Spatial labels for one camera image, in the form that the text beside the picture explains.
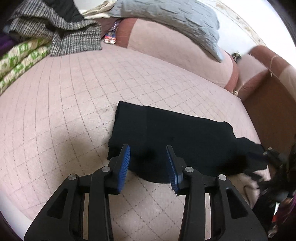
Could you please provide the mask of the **black pants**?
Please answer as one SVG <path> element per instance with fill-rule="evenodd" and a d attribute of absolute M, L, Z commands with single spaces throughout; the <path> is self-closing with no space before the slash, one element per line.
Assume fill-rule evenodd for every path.
<path fill-rule="evenodd" d="M 131 149 L 130 171 L 154 183 L 169 182 L 168 145 L 188 166 L 207 176 L 232 176 L 267 168 L 263 146 L 236 137 L 227 122 L 121 101 L 117 105 L 107 157 L 119 155 L 125 144 Z"/>

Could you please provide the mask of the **green patterned folded blanket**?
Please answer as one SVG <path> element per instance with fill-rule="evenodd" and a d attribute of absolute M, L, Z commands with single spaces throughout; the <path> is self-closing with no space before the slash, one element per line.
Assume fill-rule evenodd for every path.
<path fill-rule="evenodd" d="M 33 39 L 22 42 L 1 57 L 1 93 L 13 84 L 32 66 L 44 59 L 51 47 L 51 41 Z"/>

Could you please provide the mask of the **pink sofa back cushion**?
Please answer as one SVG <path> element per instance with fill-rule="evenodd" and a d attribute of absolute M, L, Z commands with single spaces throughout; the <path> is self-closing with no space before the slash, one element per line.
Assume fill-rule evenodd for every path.
<path fill-rule="evenodd" d="M 232 92 L 238 81 L 238 67 L 226 51 L 218 62 L 208 51 L 185 35 L 156 22 L 123 19 L 116 31 L 116 45 L 138 51 L 179 66 Z"/>

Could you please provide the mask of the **purple cloth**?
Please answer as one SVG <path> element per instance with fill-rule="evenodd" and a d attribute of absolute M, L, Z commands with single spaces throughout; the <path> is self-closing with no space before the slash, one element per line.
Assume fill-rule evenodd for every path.
<path fill-rule="evenodd" d="M 5 33 L 0 34 L 0 56 L 6 54 L 18 42 Z"/>

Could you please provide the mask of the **red blue small packet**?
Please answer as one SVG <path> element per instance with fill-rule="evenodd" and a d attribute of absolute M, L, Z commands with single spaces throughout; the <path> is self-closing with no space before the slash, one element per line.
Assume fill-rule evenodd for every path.
<path fill-rule="evenodd" d="M 110 30 L 104 36 L 104 42 L 106 44 L 115 44 L 116 43 L 116 31 L 120 24 L 121 20 L 117 20 Z"/>

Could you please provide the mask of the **grey quilted pillow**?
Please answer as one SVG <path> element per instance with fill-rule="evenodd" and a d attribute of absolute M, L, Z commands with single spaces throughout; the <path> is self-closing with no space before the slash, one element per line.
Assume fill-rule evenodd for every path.
<path fill-rule="evenodd" d="M 222 62 L 216 13 L 199 1 L 117 1 L 108 12 L 114 18 L 142 18 L 167 25 L 190 38 Z"/>

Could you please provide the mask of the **houndstooth grey coat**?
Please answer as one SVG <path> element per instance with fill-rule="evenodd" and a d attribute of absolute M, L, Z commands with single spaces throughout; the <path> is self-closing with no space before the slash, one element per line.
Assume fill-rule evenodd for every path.
<path fill-rule="evenodd" d="M 51 41 L 53 57 L 102 49 L 100 23 L 85 19 L 74 1 L 23 1 L 8 25 L 17 37 Z"/>

